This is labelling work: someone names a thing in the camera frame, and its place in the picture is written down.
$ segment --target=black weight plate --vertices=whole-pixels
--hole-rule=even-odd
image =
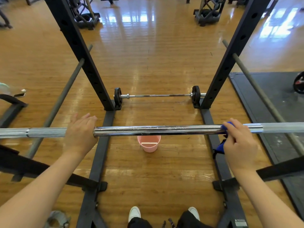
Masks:
[[[299,94],[304,94],[304,72],[301,72],[296,76],[293,82],[293,89]]]
[[[192,93],[193,93],[193,95],[191,97],[192,103],[199,104],[199,101],[201,99],[201,92],[200,92],[199,86],[193,86]]]
[[[121,89],[120,88],[115,88],[114,90],[114,101],[116,106],[121,106],[123,103],[123,99],[120,97],[121,96]]]

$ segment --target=white sneaker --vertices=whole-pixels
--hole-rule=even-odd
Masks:
[[[131,221],[132,218],[135,218],[135,217],[138,217],[138,218],[141,218],[140,216],[140,210],[137,206],[134,206],[131,208],[130,210],[130,213],[129,213],[129,220],[128,222]]]
[[[193,207],[193,206],[189,207],[188,211],[190,213],[192,213],[197,220],[200,221],[200,219],[199,219],[199,213],[197,212],[197,210],[195,209],[195,207]]]

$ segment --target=gym mat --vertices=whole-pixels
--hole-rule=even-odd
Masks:
[[[251,73],[287,122],[304,122],[304,95],[293,90],[299,72]],[[230,73],[230,81],[252,123],[276,122],[243,73]],[[295,134],[304,144],[304,133]],[[260,134],[272,164],[298,157],[284,134]],[[281,180],[297,214],[304,220],[304,176]]]

